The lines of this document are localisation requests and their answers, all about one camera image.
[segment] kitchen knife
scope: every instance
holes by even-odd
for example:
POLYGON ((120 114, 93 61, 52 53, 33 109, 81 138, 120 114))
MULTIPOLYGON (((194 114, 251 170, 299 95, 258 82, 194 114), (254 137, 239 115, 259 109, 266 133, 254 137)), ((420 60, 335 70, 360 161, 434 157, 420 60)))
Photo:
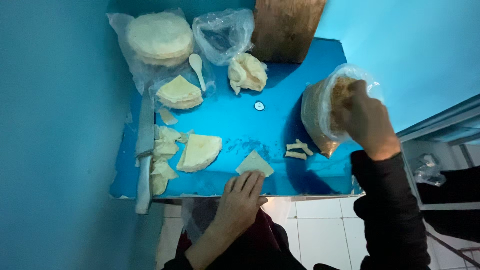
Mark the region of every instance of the kitchen knife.
POLYGON ((140 116, 138 120, 138 138, 135 147, 135 153, 140 162, 135 212, 143 215, 148 214, 148 208, 152 201, 150 163, 152 160, 154 145, 154 108, 154 99, 150 95, 150 91, 146 89, 142 96, 140 116))

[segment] person's left hand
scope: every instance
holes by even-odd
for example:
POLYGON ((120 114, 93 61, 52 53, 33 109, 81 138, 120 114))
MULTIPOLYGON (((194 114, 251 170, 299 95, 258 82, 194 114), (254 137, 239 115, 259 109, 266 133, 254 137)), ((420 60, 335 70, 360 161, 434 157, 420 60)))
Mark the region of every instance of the person's left hand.
POLYGON ((244 172, 232 177, 223 191, 210 227, 234 241, 254 222, 258 209, 268 201, 260 197, 265 175, 259 171, 244 172))

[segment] person's right hand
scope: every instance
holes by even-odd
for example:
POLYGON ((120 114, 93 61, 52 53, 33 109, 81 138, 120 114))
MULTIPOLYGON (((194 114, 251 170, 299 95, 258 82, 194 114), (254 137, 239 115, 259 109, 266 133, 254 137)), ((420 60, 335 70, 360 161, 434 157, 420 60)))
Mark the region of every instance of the person's right hand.
POLYGON ((400 142, 386 107, 378 99, 367 96, 364 80, 351 83, 348 89, 353 91, 353 96, 342 107, 335 108, 337 123, 372 160, 386 160, 399 153, 400 142))

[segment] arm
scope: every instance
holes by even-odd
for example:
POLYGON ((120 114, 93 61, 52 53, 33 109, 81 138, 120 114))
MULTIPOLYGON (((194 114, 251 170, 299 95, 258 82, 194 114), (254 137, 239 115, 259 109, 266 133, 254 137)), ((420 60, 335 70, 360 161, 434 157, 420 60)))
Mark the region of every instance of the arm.
POLYGON ((170 269, 205 269, 254 222, 260 206, 265 176, 259 171, 244 172, 226 184, 213 222, 185 254, 165 264, 170 269))
POLYGON ((361 269, 427 269, 425 227, 404 171, 400 142, 377 99, 366 94, 365 81, 349 86, 353 97, 337 108, 336 120, 364 151, 352 153, 352 173, 366 195, 354 210, 365 221, 370 256, 361 269))

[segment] floor tile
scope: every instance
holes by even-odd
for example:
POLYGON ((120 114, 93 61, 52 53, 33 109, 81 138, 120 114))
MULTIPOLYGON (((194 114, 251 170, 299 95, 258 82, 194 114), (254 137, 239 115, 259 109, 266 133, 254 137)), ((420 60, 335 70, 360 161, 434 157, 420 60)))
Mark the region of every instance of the floor tile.
POLYGON ((440 269, 465 267, 465 263, 462 258, 457 256, 455 253, 451 252, 441 244, 437 243, 436 241, 432 240, 432 243, 435 254, 437 255, 440 269))
POLYGON ((298 218, 297 223, 301 262, 306 269, 311 270, 316 263, 323 263, 340 270, 351 270, 342 219, 298 218))
POLYGON ((347 236, 348 252, 352 269, 360 269, 363 258, 368 255, 367 240, 365 240, 365 226, 363 220, 343 219, 345 235, 347 236))
POLYGON ((164 218, 160 240, 156 250, 156 267, 162 269, 164 264, 175 258, 178 241, 183 228, 183 221, 180 218, 164 218))
MULTIPOLYGON (((456 238, 456 237, 451 237, 448 235, 443 235, 440 233, 437 233, 433 227, 431 227, 429 224, 426 224, 427 230, 439 238, 440 240, 444 241, 445 243, 451 245, 453 248, 456 249, 461 249, 464 247, 478 247, 480 246, 479 244, 456 238)), ((437 255, 438 263, 439 263, 439 269, 449 269, 449 268, 455 268, 455 267, 465 267, 465 263, 462 258, 457 256, 455 253, 451 252, 447 248, 443 247, 441 244, 433 240, 432 238, 429 237, 432 242, 432 246, 435 249, 435 253, 437 255)), ((480 259, 480 252, 477 251, 479 254, 477 255, 476 253, 473 254, 473 258, 478 261, 480 259)), ((472 254, 470 252, 465 253, 465 255, 472 257, 472 254)))
POLYGON ((292 202, 290 207, 290 212, 288 213, 288 218, 296 218, 297 217, 297 205, 295 202, 292 202))
POLYGON ((181 217, 181 205, 166 204, 163 210, 164 218, 180 218, 181 217))
POLYGON ((439 270, 440 265, 438 264, 437 255, 433 249, 433 240, 430 237, 427 237, 427 252, 430 255, 430 264, 428 265, 431 270, 439 270))
POLYGON ((287 219, 287 223, 283 226, 288 235, 288 246, 290 252, 298 260, 300 260, 300 244, 299 244, 299 231, 297 227, 297 219, 287 219))
POLYGON ((342 210, 339 199, 321 199, 299 201, 297 204, 298 218, 341 218, 342 210))
POLYGON ((340 206, 342 207, 342 215, 344 218, 357 218, 357 214, 353 210, 353 202, 359 197, 348 197, 340 199, 340 206))

